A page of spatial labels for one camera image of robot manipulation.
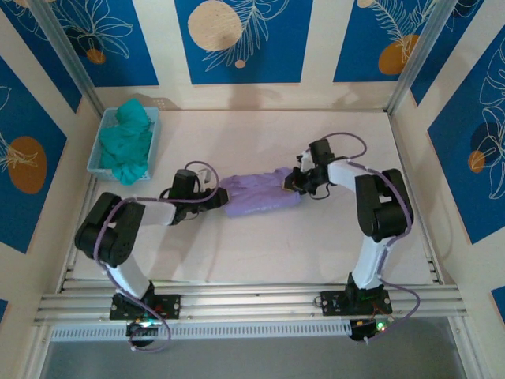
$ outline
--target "ventilation grille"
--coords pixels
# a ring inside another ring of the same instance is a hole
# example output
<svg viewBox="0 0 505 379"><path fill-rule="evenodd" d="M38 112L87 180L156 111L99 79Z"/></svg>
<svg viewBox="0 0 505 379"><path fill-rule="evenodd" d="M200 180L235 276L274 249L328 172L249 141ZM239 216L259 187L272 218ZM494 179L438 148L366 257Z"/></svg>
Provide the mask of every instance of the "ventilation grille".
<svg viewBox="0 0 505 379"><path fill-rule="evenodd" d="M349 336L349 321L258 322L240 324L179 324L170 326L174 340L209 340L229 338L269 338L300 336ZM119 341L126 340L125 325L66 326L54 328L51 340ZM145 339L165 339L166 328L151 330Z"/></svg>

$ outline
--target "white wall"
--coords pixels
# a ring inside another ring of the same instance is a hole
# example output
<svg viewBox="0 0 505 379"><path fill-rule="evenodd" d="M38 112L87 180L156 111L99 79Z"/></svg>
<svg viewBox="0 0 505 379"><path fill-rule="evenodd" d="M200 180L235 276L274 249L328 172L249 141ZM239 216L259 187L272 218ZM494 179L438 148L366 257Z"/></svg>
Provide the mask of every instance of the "white wall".
<svg viewBox="0 0 505 379"><path fill-rule="evenodd" d="M133 0L159 87L98 88L107 107L133 95L166 109L384 108L395 81L333 83L355 0L314 0L300 84L191 85L174 1Z"/></svg>
<svg viewBox="0 0 505 379"><path fill-rule="evenodd" d="M22 254L0 243L0 298L9 301L0 325L0 377L11 378L19 369L40 296L54 291L62 269L84 195L86 162L99 120L86 101L78 114L72 112L2 12L0 36L0 56L67 136L28 252Z"/></svg>
<svg viewBox="0 0 505 379"><path fill-rule="evenodd" d="M409 94L395 116L436 252L460 288L496 378L505 377L505 325L490 291L505 284L505 229L468 242L427 129L504 24L503 0L485 0L420 106Z"/></svg>

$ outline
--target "green towel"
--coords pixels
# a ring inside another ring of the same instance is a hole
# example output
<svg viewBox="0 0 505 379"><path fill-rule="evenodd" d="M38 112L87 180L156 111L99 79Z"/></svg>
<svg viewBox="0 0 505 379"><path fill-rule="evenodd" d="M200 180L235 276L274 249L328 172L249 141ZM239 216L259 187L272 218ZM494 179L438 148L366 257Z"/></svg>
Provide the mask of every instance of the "green towel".
<svg viewBox="0 0 505 379"><path fill-rule="evenodd" d="M99 140L102 145L101 167L109 168L124 186L131 186L148 169L151 146L151 124L142 104L132 99L118 108L119 125L102 129Z"/></svg>

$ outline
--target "purple cloth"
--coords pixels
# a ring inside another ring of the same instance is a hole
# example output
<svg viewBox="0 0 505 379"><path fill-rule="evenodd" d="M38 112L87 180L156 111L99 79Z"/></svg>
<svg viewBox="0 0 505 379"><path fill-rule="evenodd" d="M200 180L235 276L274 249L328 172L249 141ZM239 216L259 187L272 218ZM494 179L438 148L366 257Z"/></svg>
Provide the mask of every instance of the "purple cloth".
<svg viewBox="0 0 505 379"><path fill-rule="evenodd" d="M224 206L226 214L237 217L297 205L301 200L300 194L282 188L291 171L283 167L271 173L235 175L223 179L219 186L228 190L230 196L230 201Z"/></svg>

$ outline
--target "wire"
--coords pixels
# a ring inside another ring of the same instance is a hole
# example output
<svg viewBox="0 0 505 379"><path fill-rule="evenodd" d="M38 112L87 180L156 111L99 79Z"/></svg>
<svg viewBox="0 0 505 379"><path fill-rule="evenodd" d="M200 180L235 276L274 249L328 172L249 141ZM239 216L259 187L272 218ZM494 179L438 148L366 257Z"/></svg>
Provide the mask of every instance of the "wire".
<svg viewBox="0 0 505 379"><path fill-rule="evenodd" d="M187 169L189 166L192 166L193 164L202 164L202 165L204 165L210 171L212 171L212 173L215 176L215 180L216 180L215 188L214 188L214 190L208 196L204 197L203 199L197 199L197 200L188 200L188 199L160 199L160 198L156 198L156 197L127 197L127 198L119 201L112 208L112 210L110 211L109 215L107 216L107 218L103 222L103 225L102 225L102 227L100 229L100 232L98 233L98 237L96 238L95 247L93 249L93 260L96 262L96 264L98 266L100 266L100 268L102 268L102 270L107 274L107 277L109 278L109 280L112 282L112 284L116 287L116 289L119 292L121 292L126 298L128 298L129 300L131 300L133 303L135 303L138 306L142 307L145 311L149 312L152 316L154 316L155 318L157 318L161 322L161 324L166 328L166 330L168 331L168 337L167 337L165 343L162 346L156 347L156 348L153 348L153 349L145 349L145 348L136 347L133 344L133 333L132 333L132 335L130 336L128 342L129 342L132 350L134 350L134 351L142 351L142 352L147 352L147 353L156 353L156 352L162 351L162 350L164 350L165 348L168 347L170 341L172 340L172 332L170 330L170 326L168 326L168 323L166 322L166 320L163 317L161 317L157 312L155 312L150 306L148 306L147 304L144 304L141 300L139 300L138 298L136 298L135 296L133 296L132 294L130 294L126 289L124 289L121 286L121 284L118 283L118 281L112 276L112 274L110 274L108 266L105 265L99 259L100 245L102 244L102 239L103 239L103 236L105 235L107 227L109 226L111 220L114 218L115 214L119 211L119 209L121 209L121 207L123 205L125 205L125 204L127 204L127 203L129 203L131 201L140 201L140 202L157 202L158 201L158 202L162 202L162 203L174 203L174 202L177 202L177 203L187 203L187 204L198 204L198 203L202 203L202 202L205 202L207 200L212 199L217 194L218 189L219 189L219 176L218 176L217 171L210 164L202 162L200 160L194 160L192 162L189 162L188 164L185 165L184 168Z"/></svg>
<svg viewBox="0 0 505 379"><path fill-rule="evenodd" d="M366 142L361 137L357 136L356 134L348 133L348 132L330 133L330 134L324 136L323 138L328 138L328 137L331 137L331 136L338 136L338 135L349 136L349 137L355 138L355 139L357 139L358 141L361 142L361 144L363 145L363 150L359 154L356 154L354 156L350 156L349 159L347 160L347 163L350 166L352 166L352 167L356 167L356 168L362 169L363 171L366 171L366 172L369 172L371 174L377 175L379 178L381 178L382 181L386 184L386 186L391 190L391 192L395 196L395 198L398 201L398 203L400 204L400 207L402 208L402 211L403 211L403 215L405 216L406 222L407 222L407 226L406 226L405 231L402 234L397 235L397 236L393 237L392 239L390 239L387 242L386 246L384 247L384 250L381 253L381 257L380 257L380 261L379 261L379 266L377 268L377 276L378 276L380 282L382 284L384 284L385 286L393 287L394 289L397 289L397 290L400 290L400 291L405 291L405 292L411 294L413 297L415 297L416 304L414 305L414 307L412 308L412 310L410 312L408 312L408 314L406 314L404 317L402 317L400 319L396 319L395 321L393 321L384 332L377 333L373 337L369 338L366 341L368 343L371 340L377 340L377 339L379 339L381 336L385 335L386 332L389 332L390 329L395 328L398 325L400 325L402 322L407 321L409 318L412 317L412 315L414 313L416 313L416 311L419 309L419 305L421 304L421 297L419 296L419 294L416 291L413 291L413 290L411 290L409 288L400 286L398 284L389 283L389 282L387 282L386 280L384 280L382 278L382 271L383 271L384 263L386 262L387 254L391 250L391 246L393 244L395 244L399 239L405 238L410 233L410 231L412 230L412 219L411 219L410 211L409 211L409 209L408 209L408 207L406 205L406 202L403 199L402 195L396 189L395 185L393 183L391 183L391 181L388 178L386 178L386 176L384 174L382 174L381 172L378 172L377 170L374 170L372 168L366 167L366 166L364 166L362 164L355 163L355 162L352 161L352 159L359 158L360 156L363 156L368 151L368 146L367 146Z"/></svg>
<svg viewBox="0 0 505 379"><path fill-rule="evenodd" d="M363 150L359 153L359 154L356 154L355 156L350 156L349 158L350 159L356 159L356 158L359 158L360 156L363 156L364 154L366 154L366 152L368 151L368 146L365 142L365 140L363 140L363 138L359 137L358 135L354 134L354 133L349 133L349 132L335 132L335 133L330 133L330 134L327 134L326 136L322 137L321 139L325 139L325 138L329 138L329 137L333 137L333 136L348 136L348 137L352 137L358 141L361 142L361 144L363 145Z"/></svg>
<svg viewBox="0 0 505 379"><path fill-rule="evenodd" d="M309 194L310 198L313 199L313 200L324 200L324 199L328 199L330 197L330 185L331 183L328 183L326 185L326 195L322 196L322 197L314 197L311 193Z"/></svg>

